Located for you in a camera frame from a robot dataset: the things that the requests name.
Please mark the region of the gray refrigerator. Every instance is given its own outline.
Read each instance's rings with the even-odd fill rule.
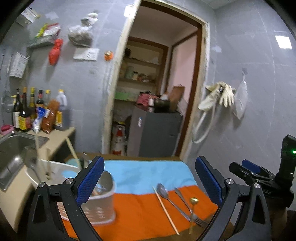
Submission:
[[[180,132],[178,112],[155,112],[152,107],[135,106],[128,135],[127,156],[172,156]]]

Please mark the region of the fire extinguisher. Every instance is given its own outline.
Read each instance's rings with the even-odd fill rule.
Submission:
[[[122,126],[118,126],[116,135],[113,140],[112,154],[121,156],[124,150],[124,141]]]

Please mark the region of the cable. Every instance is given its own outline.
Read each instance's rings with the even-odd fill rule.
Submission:
[[[194,140],[195,139],[195,136],[197,135],[197,132],[199,130],[199,128],[201,127],[201,124],[203,123],[208,111],[204,112],[202,114],[202,117],[200,118],[200,121],[198,122],[196,128],[194,129],[193,133],[192,133],[192,142],[194,144],[199,144],[201,143],[208,135],[208,133],[210,132],[210,129],[211,129],[211,126],[212,126],[212,123],[213,123],[213,119],[214,119],[214,115],[215,115],[215,110],[216,110],[216,103],[213,105],[213,110],[212,110],[212,116],[211,116],[211,121],[210,121],[210,124],[209,124],[209,127],[207,128],[207,130],[205,131],[205,133],[203,134],[203,136],[201,138],[199,138],[198,140]]]

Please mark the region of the rubber glove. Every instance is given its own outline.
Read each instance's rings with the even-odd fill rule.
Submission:
[[[217,89],[217,86],[221,86],[223,89],[225,89],[227,84],[225,82],[219,81],[213,85],[207,85],[206,89],[209,91],[213,91],[213,90]]]
[[[218,83],[207,87],[210,87],[212,92],[209,93],[207,97],[198,105],[198,108],[203,111],[209,111],[215,105],[223,90],[223,88]]]
[[[231,106],[234,103],[234,94],[230,85],[226,85],[220,97],[219,104],[224,104],[225,107]]]

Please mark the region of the refrigerator sticker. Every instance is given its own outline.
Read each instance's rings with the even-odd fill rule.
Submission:
[[[142,118],[139,117],[139,120],[138,120],[138,126],[141,127],[141,125],[142,125]]]

